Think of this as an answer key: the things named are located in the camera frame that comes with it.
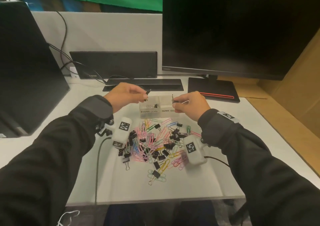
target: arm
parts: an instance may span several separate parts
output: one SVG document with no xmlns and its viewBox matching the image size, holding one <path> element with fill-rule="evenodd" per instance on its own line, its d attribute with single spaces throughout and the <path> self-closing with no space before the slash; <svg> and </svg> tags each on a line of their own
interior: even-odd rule
<svg viewBox="0 0 320 226">
<path fill-rule="evenodd" d="M 0 170 L 0 224 L 57 225 L 95 133 L 121 107 L 143 102 L 145 93 L 121 83 L 104 98 L 90 97 L 46 126 L 31 146 Z M 93 100 L 98 116 L 90 107 Z"/>
<path fill-rule="evenodd" d="M 320 222 L 320 190 L 273 157 L 258 136 L 217 114 L 216 109 L 210 109 L 197 92 L 175 100 L 189 100 L 186 105 L 174 104 L 176 112 L 185 112 L 198 121 L 204 141 L 219 147 L 227 156 L 231 172 L 246 195 L 254 226 Z M 221 136 L 214 135 L 213 131 L 217 130 L 222 131 Z"/>
</svg>

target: finger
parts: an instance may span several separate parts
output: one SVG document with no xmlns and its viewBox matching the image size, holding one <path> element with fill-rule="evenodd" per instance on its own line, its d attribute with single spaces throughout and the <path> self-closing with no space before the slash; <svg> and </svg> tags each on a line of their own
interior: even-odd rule
<svg viewBox="0 0 320 226">
<path fill-rule="evenodd" d="M 148 96 L 147 94 L 130 94 L 130 102 L 131 103 L 139 103 L 139 102 L 144 102 L 145 99 L 147 99 Z"/>
<path fill-rule="evenodd" d="M 183 95 L 180 95 L 180 96 L 174 98 L 174 101 L 178 101 L 178 102 L 182 103 L 182 102 L 188 101 L 189 97 L 190 97 L 190 93 L 186 93 L 186 94 L 183 94 Z"/>
<path fill-rule="evenodd" d="M 181 103 L 173 103 L 172 107 L 176 110 L 180 110 L 182 112 L 185 112 L 186 104 L 181 104 Z"/>
<path fill-rule="evenodd" d="M 141 94 L 146 94 L 146 91 L 143 90 L 141 87 L 137 86 L 137 85 L 133 85 L 133 84 L 129 84 L 129 92 L 130 93 L 141 93 Z"/>
<path fill-rule="evenodd" d="M 174 112 L 175 113 L 184 113 L 183 111 L 180 111 L 180 110 L 177 110 L 177 109 L 174 109 Z"/>
</svg>

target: hand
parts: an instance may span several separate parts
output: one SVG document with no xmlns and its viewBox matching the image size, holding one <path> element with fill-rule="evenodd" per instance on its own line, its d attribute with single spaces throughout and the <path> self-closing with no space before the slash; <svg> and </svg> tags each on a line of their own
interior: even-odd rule
<svg viewBox="0 0 320 226">
<path fill-rule="evenodd" d="M 144 102 L 144 100 L 148 98 L 148 95 L 146 91 L 139 86 L 120 83 L 106 94 L 104 98 L 111 103 L 113 113 L 116 113 L 130 103 Z"/>
<path fill-rule="evenodd" d="M 178 96 L 174 98 L 174 101 L 179 102 L 172 104 L 175 113 L 185 113 L 196 122 L 205 111 L 210 109 L 205 97 L 198 91 Z"/>
</svg>

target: person's right hand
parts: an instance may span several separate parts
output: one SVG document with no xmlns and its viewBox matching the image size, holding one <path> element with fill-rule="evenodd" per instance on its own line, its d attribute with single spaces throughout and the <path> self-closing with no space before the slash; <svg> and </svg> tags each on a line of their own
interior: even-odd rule
<svg viewBox="0 0 320 226">
<path fill-rule="evenodd" d="M 196 122 L 205 111 L 210 109 L 205 97 L 198 91 L 180 95 L 174 98 L 174 101 L 179 102 L 172 104 L 175 113 L 185 113 Z"/>
</svg>

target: person's left hand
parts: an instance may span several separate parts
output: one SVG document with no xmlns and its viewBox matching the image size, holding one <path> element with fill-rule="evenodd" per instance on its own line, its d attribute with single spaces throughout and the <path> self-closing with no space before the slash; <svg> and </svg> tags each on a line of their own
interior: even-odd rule
<svg viewBox="0 0 320 226">
<path fill-rule="evenodd" d="M 120 83 L 106 94 L 104 98 L 112 105 L 113 113 L 116 113 L 130 103 L 144 102 L 144 100 L 148 98 L 148 95 L 146 91 L 139 86 Z"/>
</svg>

